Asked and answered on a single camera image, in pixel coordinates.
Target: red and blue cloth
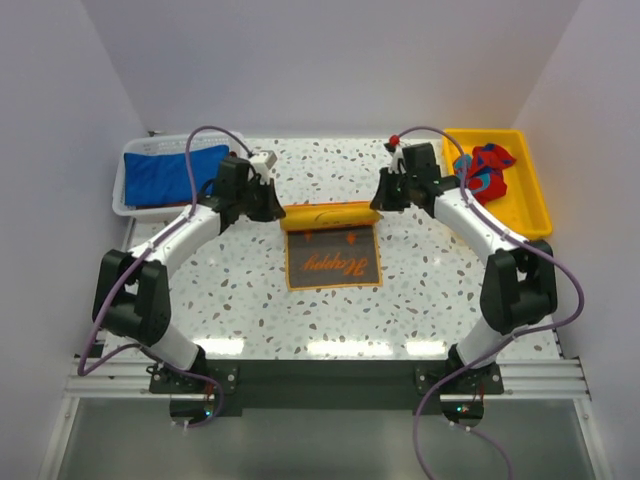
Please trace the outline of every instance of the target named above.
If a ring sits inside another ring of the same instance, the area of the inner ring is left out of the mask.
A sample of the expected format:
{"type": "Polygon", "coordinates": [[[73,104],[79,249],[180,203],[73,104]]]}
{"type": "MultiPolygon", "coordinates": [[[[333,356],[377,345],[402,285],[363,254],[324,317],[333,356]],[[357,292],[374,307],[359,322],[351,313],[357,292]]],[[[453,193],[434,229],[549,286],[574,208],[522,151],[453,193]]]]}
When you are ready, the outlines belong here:
{"type": "Polygon", "coordinates": [[[507,193],[502,171],[509,168],[516,159],[506,149],[495,143],[487,143],[484,147],[474,147],[473,157],[464,155],[453,164],[455,174],[462,178],[462,166],[467,165],[467,188],[474,198],[485,205],[491,200],[500,198],[507,193]]]}

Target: plastic bin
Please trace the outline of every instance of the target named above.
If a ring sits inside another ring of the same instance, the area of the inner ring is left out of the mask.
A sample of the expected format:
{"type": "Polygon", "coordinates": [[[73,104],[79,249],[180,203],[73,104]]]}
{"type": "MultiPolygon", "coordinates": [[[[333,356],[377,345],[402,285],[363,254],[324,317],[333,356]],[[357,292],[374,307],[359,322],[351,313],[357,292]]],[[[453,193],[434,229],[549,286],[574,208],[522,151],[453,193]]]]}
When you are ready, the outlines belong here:
{"type": "MultiPolygon", "coordinates": [[[[232,132],[240,140],[244,141],[244,137],[238,132],[232,132]]],[[[144,155],[162,155],[183,153],[187,144],[189,135],[159,135],[155,137],[138,138],[131,140],[124,146],[120,161],[118,162],[118,170],[116,172],[116,180],[113,186],[113,211],[117,215],[124,217],[134,217],[140,222],[162,222],[170,221],[176,218],[180,212],[184,210],[184,206],[178,207],[162,207],[162,208],[135,208],[129,207],[124,203],[124,154],[125,153],[141,153],[144,155]]],[[[191,142],[191,150],[202,150],[216,145],[228,145],[229,151],[235,152],[239,157],[245,156],[242,147],[232,138],[219,132],[202,132],[191,142]]]]}
{"type": "MultiPolygon", "coordinates": [[[[515,165],[503,171],[507,193],[504,197],[487,203],[485,208],[507,227],[529,240],[551,234],[551,218],[522,132],[457,128],[445,131],[460,143],[465,153],[471,154],[473,147],[487,143],[496,143],[506,148],[516,158],[515,165]]],[[[445,138],[442,150],[447,171],[453,175],[453,162],[459,156],[458,149],[445,138]]]]}

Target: gray floor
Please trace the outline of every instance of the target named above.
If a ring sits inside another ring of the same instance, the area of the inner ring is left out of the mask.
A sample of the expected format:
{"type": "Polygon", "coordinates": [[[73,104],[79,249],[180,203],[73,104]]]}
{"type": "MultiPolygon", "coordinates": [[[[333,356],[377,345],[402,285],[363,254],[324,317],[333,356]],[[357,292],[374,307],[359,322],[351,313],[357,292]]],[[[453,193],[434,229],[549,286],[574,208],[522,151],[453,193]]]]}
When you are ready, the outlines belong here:
{"type": "MultiPolygon", "coordinates": [[[[571,401],[499,401],[480,429],[516,478],[594,478],[571,401]]],[[[83,400],[61,480],[421,479],[408,412],[246,411],[190,430],[169,426],[166,400],[83,400]]],[[[506,478],[481,439],[424,417],[424,453],[439,478],[506,478]]]]}

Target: cloth with orange border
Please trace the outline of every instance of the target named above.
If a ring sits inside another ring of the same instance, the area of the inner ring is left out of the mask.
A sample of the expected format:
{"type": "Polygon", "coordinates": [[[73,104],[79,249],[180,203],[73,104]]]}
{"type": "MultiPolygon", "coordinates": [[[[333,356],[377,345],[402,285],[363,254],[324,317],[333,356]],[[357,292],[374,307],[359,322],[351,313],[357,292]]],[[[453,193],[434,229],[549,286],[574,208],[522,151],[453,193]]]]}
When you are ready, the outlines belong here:
{"type": "Polygon", "coordinates": [[[289,290],[380,286],[382,271],[369,202],[289,205],[285,231],[289,290]]]}

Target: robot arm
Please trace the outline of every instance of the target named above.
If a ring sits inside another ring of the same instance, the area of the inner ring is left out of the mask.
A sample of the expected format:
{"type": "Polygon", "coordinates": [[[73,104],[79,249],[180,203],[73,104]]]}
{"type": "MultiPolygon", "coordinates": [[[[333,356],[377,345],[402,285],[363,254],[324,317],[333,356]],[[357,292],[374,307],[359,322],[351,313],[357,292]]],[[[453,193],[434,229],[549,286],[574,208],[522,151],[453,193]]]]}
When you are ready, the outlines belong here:
{"type": "MultiPolygon", "coordinates": [[[[448,370],[454,371],[480,358],[505,336],[533,325],[557,308],[553,265],[507,242],[471,211],[460,192],[460,179],[442,177],[431,144],[385,147],[392,154],[390,166],[380,170],[380,184],[371,208],[402,211],[414,204],[460,235],[485,265],[480,295],[482,316],[471,332],[449,351],[448,370]]],[[[527,239],[511,232],[480,205],[500,230],[521,242],[527,239]]],[[[533,245],[552,255],[544,241],[533,245]]],[[[485,367],[496,355],[474,366],[485,367]]]]}
{"type": "Polygon", "coordinates": [[[259,222],[284,216],[269,178],[275,161],[273,152],[260,152],[250,161],[227,157],[210,182],[214,195],[207,195],[205,187],[195,209],[186,207],[152,239],[128,252],[108,252],[100,267],[94,320],[122,273],[144,256],[126,282],[131,288],[123,287],[116,294],[102,326],[140,343],[154,357],[180,370],[205,373],[202,348],[170,323],[169,279],[200,246],[222,234],[240,215],[259,222]]]}

